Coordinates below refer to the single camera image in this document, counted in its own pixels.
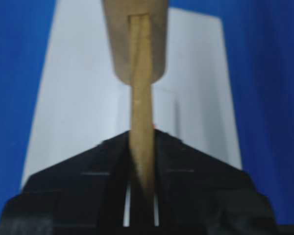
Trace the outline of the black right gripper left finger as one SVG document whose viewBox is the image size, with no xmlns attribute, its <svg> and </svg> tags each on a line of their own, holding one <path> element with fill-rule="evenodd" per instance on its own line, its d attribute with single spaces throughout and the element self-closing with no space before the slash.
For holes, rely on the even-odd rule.
<svg viewBox="0 0 294 235">
<path fill-rule="evenodd" d="M 32 174 L 0 217 L 0 235 L 115 235 L 123 229 L 128 133 Z"/>
</svg>

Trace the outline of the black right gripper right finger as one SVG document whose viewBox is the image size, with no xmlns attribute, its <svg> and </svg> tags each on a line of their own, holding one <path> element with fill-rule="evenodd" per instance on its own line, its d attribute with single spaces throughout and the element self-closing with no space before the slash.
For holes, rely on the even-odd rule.
<svg viewBox="0 0 294 235">
<path fill-rule="evenodd" d="M 155 132 L 160 227 L 171 235 L 276 235 L 274 214 L 247 173 Z"/>
</svg>

